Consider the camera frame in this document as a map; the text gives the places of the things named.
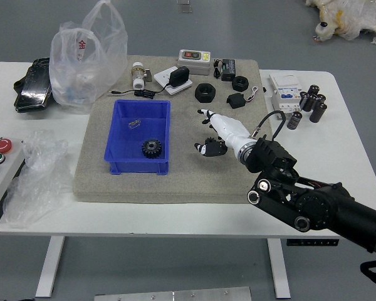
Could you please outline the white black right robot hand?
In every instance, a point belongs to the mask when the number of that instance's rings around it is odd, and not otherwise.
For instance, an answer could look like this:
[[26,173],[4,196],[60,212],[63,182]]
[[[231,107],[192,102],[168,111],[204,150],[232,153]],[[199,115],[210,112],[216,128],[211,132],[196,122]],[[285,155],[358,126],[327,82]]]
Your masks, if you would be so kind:
[[207,109],[200,109],[197,112],[207,117],[202,123],[210,123],[219,138],[216,140],[210,137],[204,144],[195,143],[198,152],[205,157],[222,156],[230,147],[234,150],[237,160],[243,163],[256,143],[256,140],[249,137],[250,133],[245,126],[236,119],[215,114]]

